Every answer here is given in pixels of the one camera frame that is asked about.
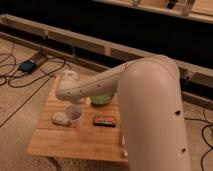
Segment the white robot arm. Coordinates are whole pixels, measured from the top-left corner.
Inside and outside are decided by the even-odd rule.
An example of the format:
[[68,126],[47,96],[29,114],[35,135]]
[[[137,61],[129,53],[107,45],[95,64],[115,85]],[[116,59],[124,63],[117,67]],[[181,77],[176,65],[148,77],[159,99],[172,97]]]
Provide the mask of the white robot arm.
[[115,93],[131,171],[191,171],[180,71],[164,55],[128,61],[75,82],[59,77],[56,97],[77,102]]

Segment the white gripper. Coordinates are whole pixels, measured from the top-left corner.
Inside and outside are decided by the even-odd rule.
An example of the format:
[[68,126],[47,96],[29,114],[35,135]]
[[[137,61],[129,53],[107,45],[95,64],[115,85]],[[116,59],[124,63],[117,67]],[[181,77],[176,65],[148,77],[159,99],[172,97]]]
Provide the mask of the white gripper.
[[73,104],[89,104],[88,97],[77,96],[77,83],[80,81],[79,75],[73,70],[64,70],[58,80],[58,99],[70,101]]

